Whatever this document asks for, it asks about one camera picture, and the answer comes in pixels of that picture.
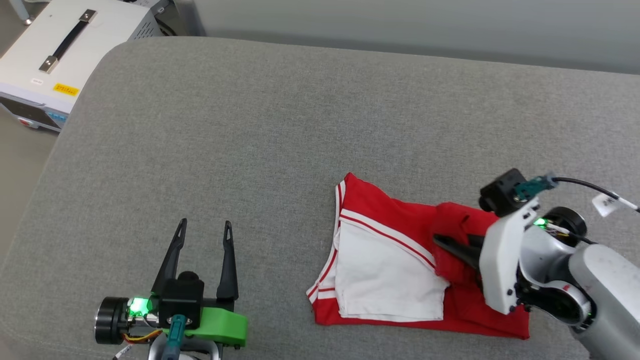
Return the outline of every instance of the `white label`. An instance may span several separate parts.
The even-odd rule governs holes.
[[[624,206],[622,203],[620,203],[620,201],[613,199],[612,197],[609,197],[608,195],[605,195],[603,193],[594,197],[591,202],[596,207],[596,210],[598,210],[600,215],[602,215],[602,217],[606,217],[607,215]]]

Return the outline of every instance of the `red and white garment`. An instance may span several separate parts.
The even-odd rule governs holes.
[[[391,199],[349,173],[335,191],[329,258],[307,291],[316,322],[373,324],[526,339],[529,315],[484,303],[473,269],[433,244],[433,234],[466,243],[495,216],[445,203]]]

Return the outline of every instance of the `gray fabric surface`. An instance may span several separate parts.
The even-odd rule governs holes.
[[[316,325],[305,290],[352,171],[398,199],[476,206],[510,167],[640,200],[640,77],[215,38],[146,39],[98,66],[55,145],[0,277],[2,337],[25,359],[91,359],[103,297],[147,295],[182,217],[179,270],[214,296],[234,225],[248,346],[227,359],[586,359],[541,311],[527,341]],[[640,260],[637,213],[564,184],[546,209]],[[141,359],[142,347],[129,358]]]

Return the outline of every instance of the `green led indicator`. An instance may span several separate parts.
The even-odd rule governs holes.
[[[543,219],[543,218],[539,218],[536,221],[533,222],[534,225],[538,225],[540,227],[545,227],[547,226],[547,220]]]
[[[134,297],[129,306],[129,315],[131,316],[145,316],[149,314],[151,310],[151,301],[141,297]]]

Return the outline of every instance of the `green plastic part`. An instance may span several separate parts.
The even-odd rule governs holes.
[[[213,340],[228,346],[246,346],[248,321],[246,317],[218,307],[203,307],[200,327],[185,330],[185,336]]]

